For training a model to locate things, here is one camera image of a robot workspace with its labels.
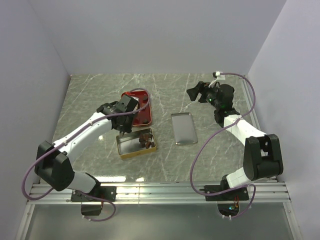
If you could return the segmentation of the silver tin lid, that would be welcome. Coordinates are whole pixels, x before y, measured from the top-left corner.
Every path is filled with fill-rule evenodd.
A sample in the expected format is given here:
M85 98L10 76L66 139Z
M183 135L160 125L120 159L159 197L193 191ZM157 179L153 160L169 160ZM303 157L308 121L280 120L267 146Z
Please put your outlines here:
M171 114L171 122L176 145L193 145L198 142L195 124L190 112Z

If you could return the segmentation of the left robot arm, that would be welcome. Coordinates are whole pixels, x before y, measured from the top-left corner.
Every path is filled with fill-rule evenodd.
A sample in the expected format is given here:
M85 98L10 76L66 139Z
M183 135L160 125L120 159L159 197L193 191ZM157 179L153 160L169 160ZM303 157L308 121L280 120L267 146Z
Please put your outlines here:
M36 156L41 161L35 165L34 172L58 192L72 189L81 191L89 201L97 200L101 194L100 182L88 173L73 170L72 161L110 130L130 133L139 107L138 100L127 94L119 101L101 105L85 123L67 136L54 143L41 143Z

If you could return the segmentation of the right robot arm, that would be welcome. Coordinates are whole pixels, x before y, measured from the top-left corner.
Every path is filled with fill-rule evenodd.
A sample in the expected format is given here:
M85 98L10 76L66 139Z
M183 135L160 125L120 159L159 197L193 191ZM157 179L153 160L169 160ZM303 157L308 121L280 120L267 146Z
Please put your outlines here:
M258 130L236 111L233 107L235 90L232 86L200 81L186 92L193 102L211 104L215 108L216 123L244 146L243 166L225 175L220 182L220 194L224 199L231 200L236 196L237 187L283 173L284 165L278 136Z

